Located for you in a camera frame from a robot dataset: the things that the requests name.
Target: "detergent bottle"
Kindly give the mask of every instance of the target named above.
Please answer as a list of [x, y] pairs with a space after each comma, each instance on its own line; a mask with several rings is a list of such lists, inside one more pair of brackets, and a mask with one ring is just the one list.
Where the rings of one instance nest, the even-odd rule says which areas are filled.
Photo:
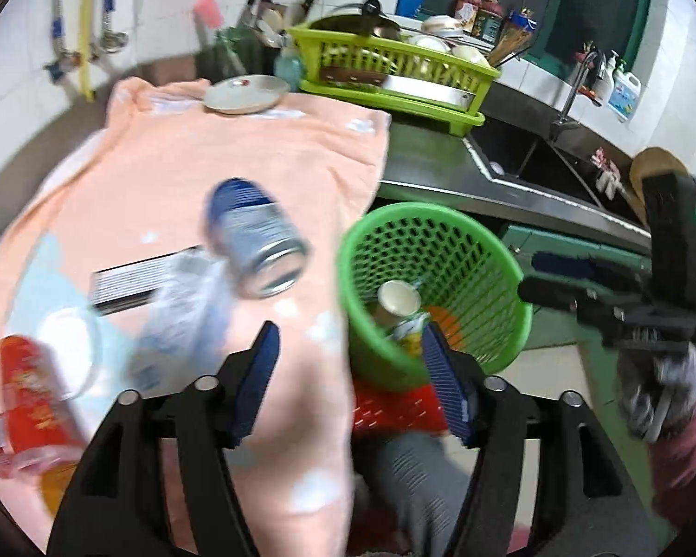
[[619, 61], [619, 65], [614, 71], [614, 91], [609, 100], [609, 106], [622, 122], [633, 117], [642, 91], [642, 83], [634, 73], [625, 73], [624, 65], [624, 61]]
[[609, 102], [611, 94], [614, 91], [614, 73], [616, 71], [616, 52], [611, 51], [611, 57], [609, 62], [606, 64], [606, 73], [603, 79], [598, 79], [595, 82], [593, 91], [595, 92], [595, 97], [599, 102], [603, 104]]

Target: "green trash bin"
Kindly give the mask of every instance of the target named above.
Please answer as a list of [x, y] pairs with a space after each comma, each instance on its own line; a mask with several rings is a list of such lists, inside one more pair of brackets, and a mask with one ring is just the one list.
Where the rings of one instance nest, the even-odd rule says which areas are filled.
[[430, 382], [423, 360], [374, 324], [377, 291], [388, 280], [416, 287], [451, 347], [487, 374], [512, 363], [531, 330], [531, 305], [516, 294], [523, 279], [516, 260], [487, 228], [447, 207], [403, 202], [364, 216], [343, 239], [338, 275], [351, 366], [378, 389]]

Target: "black countertop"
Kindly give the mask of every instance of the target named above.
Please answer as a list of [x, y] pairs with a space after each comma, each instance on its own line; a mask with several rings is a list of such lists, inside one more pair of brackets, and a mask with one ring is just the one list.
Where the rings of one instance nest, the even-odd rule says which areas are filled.
[[650, 233], [644, 229], [576, 199], [492, 177], [473, 141], [451, 136], [442, 126], [435, 128], [415, 118], [394, 117], [378, 196], [434, 202], [470, 214], [650, 253]]

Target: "green plastic basket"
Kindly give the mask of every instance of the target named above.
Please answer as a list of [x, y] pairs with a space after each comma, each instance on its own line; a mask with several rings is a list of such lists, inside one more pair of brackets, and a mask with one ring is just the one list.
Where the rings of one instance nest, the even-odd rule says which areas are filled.
[[354, 372], [379, 389], [427, 384], [422, 359], [386, 337], [370, 314], [388, 280], [415, 286], [452, 348], [494, 374], [518, 356], [531, 330], [531, 305], [518, 299], [518, 263], [487, 228], [447, 207], [396, 203], [350, 228], [338, 257]]
[[[288, 31], [306, 67], [306, 77], [301, 83], [304, 92], [448, 122], [449, 133], [455, 136], [464, 136], [471, 128], [484, 123], [479, 107], [492, 82], [500, 76], [497, 69], [489, 66], [401, 41], [321, 31], [310, 29], [309, 25], [298, 25]], [[381, 87], [326, 83], [320, 78], [323, 66], [421, 79], [471, 92], [473, 98], [467, 109], [455, 110], [450, 105], [397, 94]]]

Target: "sink basin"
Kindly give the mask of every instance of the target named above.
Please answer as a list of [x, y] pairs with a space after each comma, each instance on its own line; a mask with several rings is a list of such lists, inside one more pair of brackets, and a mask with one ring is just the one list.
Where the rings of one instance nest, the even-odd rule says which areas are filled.
[[489, 117], [472, 130], [470, 140], [492, 177], [542, 188], [643, 227], [620, 193], [612, 201], [598, 195], [599, 170], [590, 161], [555, 150], [540, 136]]

